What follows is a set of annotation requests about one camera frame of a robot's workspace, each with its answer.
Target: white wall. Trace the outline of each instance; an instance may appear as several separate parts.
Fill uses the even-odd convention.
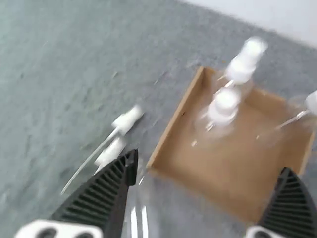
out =
[[[317,0],[183,0],[317,48]]]

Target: screw hole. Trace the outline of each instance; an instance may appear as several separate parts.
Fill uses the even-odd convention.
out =
[[[46,228],[42,230],[36,238],[54,238],[57,231],[54,228]]]
[[[94,238],[94,236],[90,233],[82,233],[76,236],[76,238]]]
[[[255,238],[271,238],[271,235],[264,232],[264,231],[258,231],[254,235]]]

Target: brown cardboard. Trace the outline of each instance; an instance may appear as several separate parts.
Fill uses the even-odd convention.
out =
[[[280,123],[288,112],[282,98],[254,89],[241,105],[235,132],[214,147],[193,147],[193,121],[211,100],[213,71],[201,67],[168,124],[148,169],[200,193],[240,220],[256,222],[269,201],[284,166],[301,174],[314,134],[298,124],[273,147],[255,140],[259,125]]]

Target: transparent bottle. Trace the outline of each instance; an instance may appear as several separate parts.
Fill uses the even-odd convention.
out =
[[[299,121],[302,127],[309,130],[317,128],[317,90],[308,96],[292,97],[288,100],[287,105],[291,114],[291,119],[288,121]]]
[[[251,37],[228,67],[212,77],[212,94],[222,87],[236,88],[244,100],[253,88],[252,75],[257,63],[267,49],[267,43],[259,37]]]
[[[231,134],[240,101],[236,90],[219,89],[214,100],[198,113],[194,125],[197,139],[210,144]]]
[[[285,138],[287,128],[294,123],[304,130],[316,130],[317,128],[317,90],[307,95],[292,97],[287,102],[289,118],[283,123],[266,130],[257,135],[256,139],[263,143],[270,142],[270,145]]]

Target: white spray nozzle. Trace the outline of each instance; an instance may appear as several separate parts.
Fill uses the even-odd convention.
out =
[[[119,128],[121,135],[125,135],[142,116],[141,107],[135,105],[130,111],[121,114],[111,125],[114,128]]]
[[[311,113],[317,116],[317,90],[307,96],[306,106]]]
[[[117,137],[114,139],[114,141],[96,158],[94,164],[99,166],[97,171],[118,158],[125,146],[126,142],[122,138]]]
[[[267,43],[260,37],[247,39],[240,53],[232,59],[226,69],[225,74],[229,81],[235,84],[244,84],[249,81],[266,49]]]
[[[260,37],[253,36],[246,40],[237,57],[246,68],[252,69],[256,67],[266,49],[267,43]]]
[[[232,89],[221,88],[214,98],[215,107],[223,115],[232,114],[238,107],[241,97]]]
[[[219,125],[230,124],[238,114],[240,94],[231,88],[221,88],[208,106],[208,116]]]

